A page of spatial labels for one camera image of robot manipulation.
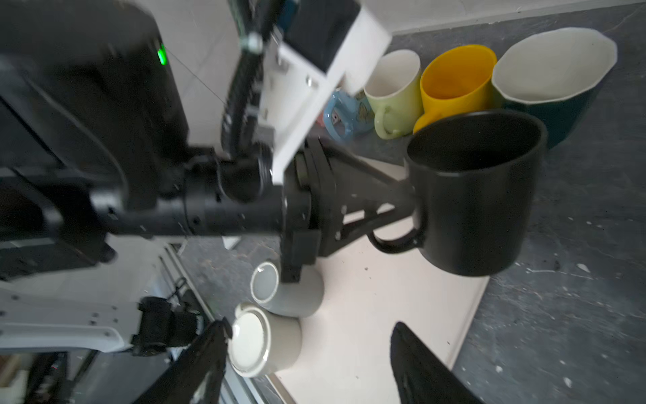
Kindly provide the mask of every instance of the blue cup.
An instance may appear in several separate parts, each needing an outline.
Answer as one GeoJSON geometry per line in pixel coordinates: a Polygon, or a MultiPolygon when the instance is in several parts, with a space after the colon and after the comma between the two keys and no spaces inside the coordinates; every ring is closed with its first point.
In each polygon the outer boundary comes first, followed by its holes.
{"type": "Polygon", "coordinates": [[[372,112],[363,90],[359,91],[354,97],[337,90],[332,94],[323,110],[323,123],[332,139],[338,142],[346,142],[356,134],[372,130],[375,126],[375,113],[372,112]],[[342,134],[334,127],[332,120],[334,112],[337,113],[345,128],[342,134]]]}

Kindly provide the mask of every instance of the white mug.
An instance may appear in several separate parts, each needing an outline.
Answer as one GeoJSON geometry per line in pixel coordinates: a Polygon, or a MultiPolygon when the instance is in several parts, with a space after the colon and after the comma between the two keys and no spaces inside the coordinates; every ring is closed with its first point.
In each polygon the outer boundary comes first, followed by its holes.
{"type": "Polygon", "coordinates": [[[229,360],[242,377],[257,377],[287,369],[300,354],[302,334],[297,319],[269,313],[253,303],[236,307],[229,360]]]}
{"type": "Polygon", "coordinates": [[[281,283],[276,265],[265,261],[256,267],[250,286],[254,301],[278,315],[307,317],[323,301],[323,278],[312,266],[303,266],[298,283],[281,283]]]}

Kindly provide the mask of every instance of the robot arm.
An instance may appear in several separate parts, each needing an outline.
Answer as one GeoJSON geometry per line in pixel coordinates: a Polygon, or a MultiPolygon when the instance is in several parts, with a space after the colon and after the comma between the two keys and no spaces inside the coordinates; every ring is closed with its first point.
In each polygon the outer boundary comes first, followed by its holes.
{"type": "Polygon", "coordinates": [[[306,140],[332,92],[357,92],[390,42],[354,0],[299,2],[263,75],[283,1],[236,14],[246,46],[223,117],[227,158],[187,145],[149,14],[108,0],[64,3],[0,5],[2,280],[114,259],[108,233],[268,233],[281,236],[282,281],[297,282],[301,265],[412,212],[407,185],[306,140]],[[256,119],[274,128],[272,145],[252,143],[256,119]],[[363,219],[343,223],[357,211],[363,219]]]}

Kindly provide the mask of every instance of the light green mug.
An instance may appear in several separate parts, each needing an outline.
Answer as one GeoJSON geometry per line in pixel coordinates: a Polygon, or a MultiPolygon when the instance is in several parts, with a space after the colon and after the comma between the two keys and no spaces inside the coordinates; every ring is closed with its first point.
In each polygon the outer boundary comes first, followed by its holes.
{"type": "Polygon", "coordinates": [[[419,90],[421,62],[412,50],[390,52],[377,63],[364,87],[375,112],[375,131],[382,139],[394,139],[413,132],[424,114],[419,90]]]}

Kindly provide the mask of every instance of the white wall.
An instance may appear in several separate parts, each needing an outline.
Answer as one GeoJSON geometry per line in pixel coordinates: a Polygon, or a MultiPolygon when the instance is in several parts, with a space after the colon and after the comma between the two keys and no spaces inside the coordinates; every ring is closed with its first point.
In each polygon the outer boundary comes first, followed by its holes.
{"type": "Polygon", "coordinates": [[[644,0],[362,0],[394,33],[493,23],[644,0]]]}

